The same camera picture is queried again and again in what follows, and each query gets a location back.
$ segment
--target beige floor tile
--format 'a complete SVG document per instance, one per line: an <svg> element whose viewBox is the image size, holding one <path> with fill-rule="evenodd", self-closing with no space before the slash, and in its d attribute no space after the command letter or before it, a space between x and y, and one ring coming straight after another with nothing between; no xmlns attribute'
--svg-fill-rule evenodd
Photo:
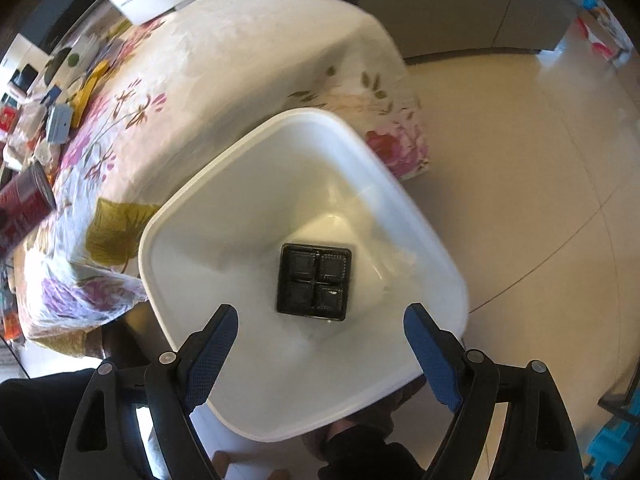
<svg viewBox="0 0 640 480"><path fill-rule="evenodd" d="M540 55L536 80L561 113L604 203L640 162L638 108L615 69L592 51L577 27L562 48Z"/></svg>
<svg viewBox="0 0 640 480"><path fill-rule="evenodd" d="M420 466L427 469L453 419L451 412L436 400L427 385L402 405L393 418L396 428L388 442L399 442L405 446ZM486 480L488 476L487 453L484 450L473 480Z"/></svg>
<svg viewBox="0 0 640 480"><path fill-rule="evenodd" d="M276 469L287 469L294 480L313 480L325 465L306 451L300 437L254 442L227 428L207 406L197 407L191 421L209 456L217 450L231 456L225 480L264 480Z"/></svg>
<svg viewBox="0 0 640 480"><path fill-rule="evenodd" d="M548 258L598 209L535 56L411 67L433 165L406 190L466 279L471 309Z"/></svg>
<svg viewBox="0 0 640 480"><path fill-rule="evenodd" d="M544 361L584 449L606 420L597 407L614 382L618 291L604 217L598 212L548 261L470 315L465 342L497 363ZM490 463L504 420L498 406L487 440Z"/></svg>
<svg viewBox="0 0 640 480"><path fill-rule="evenodd" d="M620 362L618 375L640 356L640 170L603 206L620 287Z"/></svg>

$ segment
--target white bowl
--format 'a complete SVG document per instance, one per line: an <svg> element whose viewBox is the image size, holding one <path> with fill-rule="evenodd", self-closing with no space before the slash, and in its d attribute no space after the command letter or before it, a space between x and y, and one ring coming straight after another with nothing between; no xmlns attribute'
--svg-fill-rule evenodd
<svg viewBox="0 0 640 480"><path fill-rule="evenodd" d="M346 318L276 312L286 242L350 248ZM189 181L152 218L140 269L174 349L222 303L238 338L209 396L236 433L283 440L331 423L417 377L405 308L421 302L460 337L466 286L411 199L333 114L284 112Z"/></svg>

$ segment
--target floral tablecloth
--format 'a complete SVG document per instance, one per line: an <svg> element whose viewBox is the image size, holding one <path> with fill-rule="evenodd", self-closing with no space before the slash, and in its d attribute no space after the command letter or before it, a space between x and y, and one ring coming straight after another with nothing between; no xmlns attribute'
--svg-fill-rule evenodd
<svg viewBox="0 0 640 480"><path fill-rule="evenodd" d="M395 176L423 170L407 79L382 26L339 0L197 0L128 31L62 155L58 209L23 247L25 335L89 331L146 300L137 254L148 220L278 112L330 110Z"/></svg>

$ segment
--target blue gripper pad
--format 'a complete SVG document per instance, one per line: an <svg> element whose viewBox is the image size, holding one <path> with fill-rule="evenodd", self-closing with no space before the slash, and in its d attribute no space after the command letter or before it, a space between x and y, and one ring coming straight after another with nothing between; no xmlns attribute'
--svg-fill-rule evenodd
<svg viewBox="0 0 640 480"><path fill-rule="evenodd" d="M404 311L404 335L411 345L436 399L455 413L462 404L456 370L447 361L438 346L435 338L437 335L432 333L434 330L439 331L440 329L431 317L423 321L420 310L429 316L424 307L418 303L408 306ZM431 321L432 327L426 325L429 321Z"/></svg>
<svg viewBox="0 0 640 480"><path fill-rule="evenodd" d="M231 307L205 343L187 375L184 407L191 413L203 404L218 378L231 346L238 335L238 313Z"/></svg>

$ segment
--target yellow object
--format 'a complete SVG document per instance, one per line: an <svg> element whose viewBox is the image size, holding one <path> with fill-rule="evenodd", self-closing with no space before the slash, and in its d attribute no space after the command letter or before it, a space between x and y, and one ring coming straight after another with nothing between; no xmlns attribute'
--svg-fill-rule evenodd
<svg viewBox="0 0 640 480"><path fill-rule="evenodd" d="M50 348L56 352L71 357L84 357L84 343L86 332L75 330L61 335L41 337L33 340L39 346Z"/></svg>
<svg viewBox="0 0 640 480"><path fill-rule="evenodd" d="M142 232L159 205L112 202L99 197L84 246L97 264L124 265L138 256Z"/></svg>
<svg viewBox="0 0 640 480"><path fill-rule="evenodd" d="M113 38L117 38L123 32L125 32L131 26L131 22L129 20L123 20L120 23L117 23L108 31L107 36L104 38L107 42L111 41Z"/></svg>
<svg viewBox="0 0 640 480"><path fill-rule="evenodd" d="M86 104L89 102L89 97L91 97L91 92L94 91L95 85L98 80L107 72L109 68L109 62L107 60L102 60L96 67L94 71L91 72L89 79L86 80L84 86L76 93L74 98L71 100L71 104L74 108L74 114L71 117L71 127L77 128L80 126L80 121L82 120L82 114L84 114L84 109L86 108Z"/></svg>

